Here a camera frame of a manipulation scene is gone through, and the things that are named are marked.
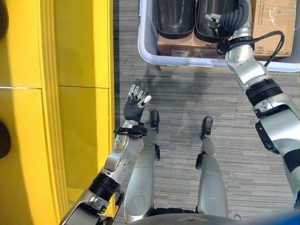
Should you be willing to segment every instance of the cardboard box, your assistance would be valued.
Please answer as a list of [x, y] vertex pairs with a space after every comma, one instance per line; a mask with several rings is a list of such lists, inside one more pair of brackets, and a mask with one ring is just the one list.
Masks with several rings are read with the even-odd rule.
[[224, 59], [217, 53], [217, 43], [199, 40], [194, 33], [181, 39], [167, 39], [158, 35], [158, 51], [161, 55], [177, 57]]
[[[296, 20], [296, 0], [251, 0], [252, 36], [258, 38], [271, 31], [280, 30], [285, 35], [285, 43], [277, 57], [291, 55]], [[254, 56], [266, 59], [274, 53], [280, 40], [276, 35], [255, 43]]]

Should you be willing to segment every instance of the black container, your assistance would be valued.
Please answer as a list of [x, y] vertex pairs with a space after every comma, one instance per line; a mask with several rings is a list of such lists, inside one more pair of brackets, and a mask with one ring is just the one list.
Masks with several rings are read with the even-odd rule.
[[217, 25], [215, 22], [209, 22], [205, 19], [206, 14], [227, 14], [236, 9], [237, 0], [198, 0], [197, 3], [197, 20], [195, 35], [202, 41], [219, 42], [221, 39], [228, 39], [231, 31]]
[[168, 39], [185, 38], [195, 28], [195, 0], [156, 0], [157, 29]]

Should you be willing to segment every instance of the label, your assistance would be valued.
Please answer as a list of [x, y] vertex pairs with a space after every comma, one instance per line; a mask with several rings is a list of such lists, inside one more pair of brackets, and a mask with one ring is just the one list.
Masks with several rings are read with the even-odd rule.
[[176, 56], [176, 57], [187, 57], [189, 54], [189, 51], [183, 51], [183, 50], [175, 50], [172, 49], [172, 55], [171, 56]]
[[[274, 53], [274, 50], [264, 50], [263, 46], [258, 46], [255, 48], [254, 52], [256, 53], [256, 55], [259, 55], [259, 54], [263, 54], [263, 55], [272, 55]], [[285, 50], [282, 50], [282, 51], [279, 51], [277, 53], [276, 56], [290, 56], [291, 53], [289, 51], [285, 51]]]

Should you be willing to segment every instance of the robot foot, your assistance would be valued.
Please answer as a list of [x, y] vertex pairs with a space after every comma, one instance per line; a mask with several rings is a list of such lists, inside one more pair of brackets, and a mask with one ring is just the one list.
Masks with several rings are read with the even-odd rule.
[[152, 110], [150, 113], [150, 121], [151, 121], [151, 127], [156, 129], [156, 133], [158, 134], [159, 129], [159, 114], [158, 111]]
[[202, 123], [202, 131], [200, 135], [200, 139], [203, 141], [205, 139], [205, 135], [210, 135], [212, 127], [212, 118], [207, 116], [204, 118]]

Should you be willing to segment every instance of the robotic hand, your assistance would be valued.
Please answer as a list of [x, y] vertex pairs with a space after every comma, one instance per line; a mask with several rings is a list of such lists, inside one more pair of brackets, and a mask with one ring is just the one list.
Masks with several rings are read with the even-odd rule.
[[117, 187], [132, 171], [139, 139], [147, 134], [147, 129], [140, 123], [144, 107], [151, 101], [151, 96], [146, 94], [146, 85], [142, 80], [136, 80], [129, 90], [124, 106], [126, 121], [123, 127], [114, 131], [117, 136], [111, 154], [101, 172], [82, 193], [60, 225], [102, 224], [98, 213], [105, 212]]
[[[283, 33], [274, 31], [253, 39], [250, 0], [239, 0], [238, 7], [226, 15], [210, 14], [205, 18], [233, 31], [232, 40], [218, 43], [218, 52], [226, 54], [229, 68], [260, 119], [255, 128], [265, 148], [282, 156], [292, 193], [299, 204], [300, 111], [266, 69], [284, 43]], [[273, 35], [280, 35], [281, 39], [274, 54], [263, 65], [253, 57], [254, 43]]]

